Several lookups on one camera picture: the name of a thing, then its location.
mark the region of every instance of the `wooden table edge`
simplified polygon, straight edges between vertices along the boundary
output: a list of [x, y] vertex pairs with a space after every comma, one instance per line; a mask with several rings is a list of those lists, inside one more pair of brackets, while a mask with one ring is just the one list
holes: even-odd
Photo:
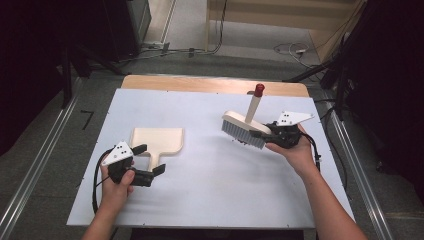
[[258, 83], [265, 85], [264, 95], [309, 97], [302, 83], [268, 82], [240, 78], [194, 77], [172, 75], [128, 75], [121, 88], [180, 92], [246, 94]]

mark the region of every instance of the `wooden dustpan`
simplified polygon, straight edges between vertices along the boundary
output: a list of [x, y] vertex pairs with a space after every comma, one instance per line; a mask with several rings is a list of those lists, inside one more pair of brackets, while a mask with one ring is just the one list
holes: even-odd
[[159, 165], [161, 155], [178, 153], [183, 147], [184, 130], [182, 128], [134, 128], [131, 147], [147, 144], [147, 151], [141, 155], [150, 155], [148, 171]]

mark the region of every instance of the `person's left hand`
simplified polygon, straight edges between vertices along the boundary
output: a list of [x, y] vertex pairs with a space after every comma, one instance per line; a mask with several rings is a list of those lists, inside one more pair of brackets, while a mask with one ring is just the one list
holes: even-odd
[[[102, 171], [102, 179], [108, 177], [108, 168], [100, 166]], [[102, 201], [100, 202], [99, 210], [107, 211], [116, 217], [124, 207], [128, 195], [134, 191], [131, 182], [134, 179], [135, 172], [128, 170], [119, 184], [116, 184], [112, 179], [108, 178], [102, 183]]]

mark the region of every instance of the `brush bristles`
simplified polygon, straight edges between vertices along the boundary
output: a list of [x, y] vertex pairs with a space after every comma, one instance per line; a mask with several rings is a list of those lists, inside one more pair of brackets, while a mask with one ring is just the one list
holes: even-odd
[[262, 149], [265, 145], [264, 140], [261, 138], [254, 138], [250, 135], [249, 131], [225, 120], [222, 122], [222, 131], [242, 143], [249, 144], [260, 149]]

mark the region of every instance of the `dustpan handle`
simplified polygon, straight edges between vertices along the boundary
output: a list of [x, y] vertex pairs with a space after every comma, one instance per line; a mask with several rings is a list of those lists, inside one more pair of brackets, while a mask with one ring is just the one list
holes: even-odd
[[149, 169], [147, 171], [151, 172], [154, 168], [159, 165], [159, 154], [150, 154], [150, 163]]

